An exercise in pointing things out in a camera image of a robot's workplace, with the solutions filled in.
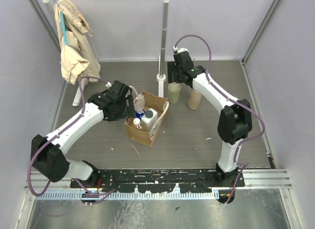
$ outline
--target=cardboard box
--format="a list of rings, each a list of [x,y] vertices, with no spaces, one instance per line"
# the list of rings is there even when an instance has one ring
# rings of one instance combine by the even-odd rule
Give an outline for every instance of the cardboard box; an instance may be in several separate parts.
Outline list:
[[[158,119],[153,124],[152,129],[149,132],[144,132],[131,127],[130,125],[132,124],[133,118],[128,118],[124,123],[124,127],[126,128],[128,138],[138,143],[152,147],[158,135],[159,129],[164,122],[169,103],[167,98],[161,98],[150,93],[143,92],[134,100],[135,109],[137,109],[139,105],[141,107],[144,106],[144,110],[153,108],[155,111],[157,111]]]

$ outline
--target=white plastic bottle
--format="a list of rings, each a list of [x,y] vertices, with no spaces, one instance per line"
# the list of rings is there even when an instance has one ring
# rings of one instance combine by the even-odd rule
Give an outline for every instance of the white plastic bottle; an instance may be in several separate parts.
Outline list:
[[[153,127],[154,122],[158,119],[158,112],[156,112],[153,108],[150,108],[146,113],[142,116],[141,122],[143,126],[150,131]]]
[[[135,129],[137,129],[139,131],[147,131],[146,127],[141,124],[139,118],[133,119],[131,127],[135,128]]]

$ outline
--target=clothing hanger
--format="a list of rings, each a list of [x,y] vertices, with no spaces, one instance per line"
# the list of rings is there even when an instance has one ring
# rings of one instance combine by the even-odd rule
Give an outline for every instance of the clothing hanger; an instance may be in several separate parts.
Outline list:
[[[64,15],[63,15],[63,12],[60,8],[60,5],[58,2],[56,2],[56,0],[54,0],[54,2],[57,4],[57,7],[60,11],[60,20],[61,20],[61,28],[62,28],[62,31],[63,31],[63,40],[64,40],[64,44],[66,46],[68,46],[68,39],[67,39],[67,35],[66,35],[66,26],[65,26],[65,23],[64,23]]]

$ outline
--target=tan cloth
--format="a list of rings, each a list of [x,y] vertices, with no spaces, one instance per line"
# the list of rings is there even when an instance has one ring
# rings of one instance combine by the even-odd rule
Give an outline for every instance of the tan cloth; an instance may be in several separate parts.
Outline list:
[[[94,57],[90,44],[85,37],[86,33],[90,36],[93,35],[89,24],[69,0],[59,0],[58,4],[59,6],[55,5],[55,21],[62,49],[61,72],[63,78],[73,85],[84,75],[99,78],[100,65]],[[65,46],[63,41],[60,18],[61,11],[64,15],[64,23],[70,29],[70,31],[66,32],[68,46]]]

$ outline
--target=beige cup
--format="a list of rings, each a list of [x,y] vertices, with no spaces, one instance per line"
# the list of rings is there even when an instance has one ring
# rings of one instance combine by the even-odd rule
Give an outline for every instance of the beige cup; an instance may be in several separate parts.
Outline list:
[[[200,105],[201,97],[202,94],[200,92],[192,89],[188,99],[188,107],[191,110],[196,110]]]

